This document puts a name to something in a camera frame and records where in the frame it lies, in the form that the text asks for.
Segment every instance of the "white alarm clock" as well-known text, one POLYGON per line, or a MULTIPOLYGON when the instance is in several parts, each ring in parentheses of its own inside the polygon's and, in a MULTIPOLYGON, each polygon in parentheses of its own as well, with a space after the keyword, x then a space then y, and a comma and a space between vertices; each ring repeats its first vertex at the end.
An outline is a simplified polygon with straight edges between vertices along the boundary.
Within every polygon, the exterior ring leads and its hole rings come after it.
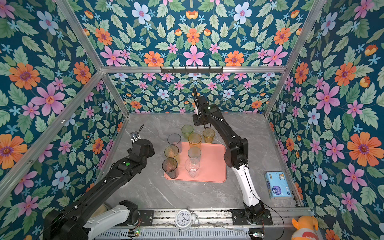
POLYGON ((196 221, 196 214, 191 213, 187 209, 182 209, 176 214, 176 227, 181 231, 188 230, 194 221, 196 221))

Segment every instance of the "floral wallpaper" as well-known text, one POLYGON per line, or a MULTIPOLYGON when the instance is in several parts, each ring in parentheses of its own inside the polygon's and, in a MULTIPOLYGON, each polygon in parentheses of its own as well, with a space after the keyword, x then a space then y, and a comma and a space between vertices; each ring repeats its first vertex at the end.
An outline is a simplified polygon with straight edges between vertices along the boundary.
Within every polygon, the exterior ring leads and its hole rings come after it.
POLYGON ((51 1, 1 0, 0 39, 1 180, 94 68, 51 1))
POLYGON ((276 66, 286 63, 312 4, 85 0, 76 14, 106 66, 276 66))
POLYGON ((327 240, 384 238, 383 7, 325 6, 268 116, 327 240))
MULTIPOLYGON (((123 120, 100 81, 3 203, 0 239, 36 239, 50 211, 62 209, 92 188, 123 120)), ((0 135, 2 142, 11 137, 0 135)))

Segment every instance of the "black cable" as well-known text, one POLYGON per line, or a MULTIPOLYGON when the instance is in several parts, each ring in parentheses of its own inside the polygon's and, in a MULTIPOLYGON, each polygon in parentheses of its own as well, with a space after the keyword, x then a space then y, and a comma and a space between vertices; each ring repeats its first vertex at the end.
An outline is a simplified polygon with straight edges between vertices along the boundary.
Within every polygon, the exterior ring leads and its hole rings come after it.
MULTIPOLYGON (((245 177, 247 178, 247 182, 248 182, 249 188, 251 189, 251 193, 253 194, 253 196, 254 196, 257 200, 261 201, 261 200, 260 200, 258 197, 256 197, 255 194, 253 193, 252 188, 251 188, 251 184, 249 183, 249 180, 248 180, 248 177, 247 177, 246 174, 245 174, 245 177)), ((280 217, 281 220, 283 221, 283 232, 281 233, 280 237, 276 238, 276 240, 279 240, 279 239, 284 235, 284 231, 285 231, 284 219, 283 219, 283 217, 282 217, 282 216, 281 216, 275 209, 273 209, 272 207, 268 206, 268 205, 265 204, 265 203, 263 203, 263 204, 266 205, 267 207, 269 207, 270 209, 272 209, 275 213, 277 213, 277 215, 279 215, 279 217, 280 217)))

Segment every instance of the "blue tissue box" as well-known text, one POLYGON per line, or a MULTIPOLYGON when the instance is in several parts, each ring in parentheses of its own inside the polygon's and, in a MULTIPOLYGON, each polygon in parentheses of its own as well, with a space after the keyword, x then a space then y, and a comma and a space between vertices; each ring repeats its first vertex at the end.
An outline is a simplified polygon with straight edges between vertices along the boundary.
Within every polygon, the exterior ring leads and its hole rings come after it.
POLYGON ((292 197, 283 172, 267 172, 265 180, 270 198, 289 199, 292 197))

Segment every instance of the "clear plastic cup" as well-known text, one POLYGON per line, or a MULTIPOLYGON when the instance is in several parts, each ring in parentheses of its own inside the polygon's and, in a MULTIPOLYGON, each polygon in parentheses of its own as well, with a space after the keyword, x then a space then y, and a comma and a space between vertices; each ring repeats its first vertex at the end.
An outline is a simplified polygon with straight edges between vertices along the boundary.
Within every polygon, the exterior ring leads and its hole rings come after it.
POLYGON ((207 128, 203 131, 205 143, 212 143, 214 141, 215 130, 207 128))
POLYGON ((185 169, 188 171, 191 177, 197 177, 197 175, 199 174, 199 168, 200 161, 194 157, 188 158, 188 160, 185 162, 185 169))

